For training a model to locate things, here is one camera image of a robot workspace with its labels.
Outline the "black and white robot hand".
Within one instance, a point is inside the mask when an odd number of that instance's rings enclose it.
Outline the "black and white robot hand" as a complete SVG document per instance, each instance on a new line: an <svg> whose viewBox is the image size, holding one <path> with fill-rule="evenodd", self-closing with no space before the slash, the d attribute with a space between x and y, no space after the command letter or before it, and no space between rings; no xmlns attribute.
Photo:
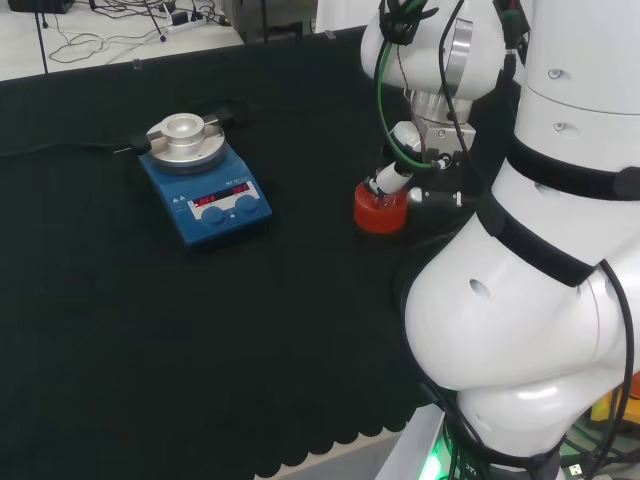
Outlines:
<svg viewBox="0 0 640 480"><path fill-rule="evenodd" d="M381 164L356 188L354 210L398 216L429 204L464 204L464 175L471 172L451 125L400 121L383 126Z"/></svg>

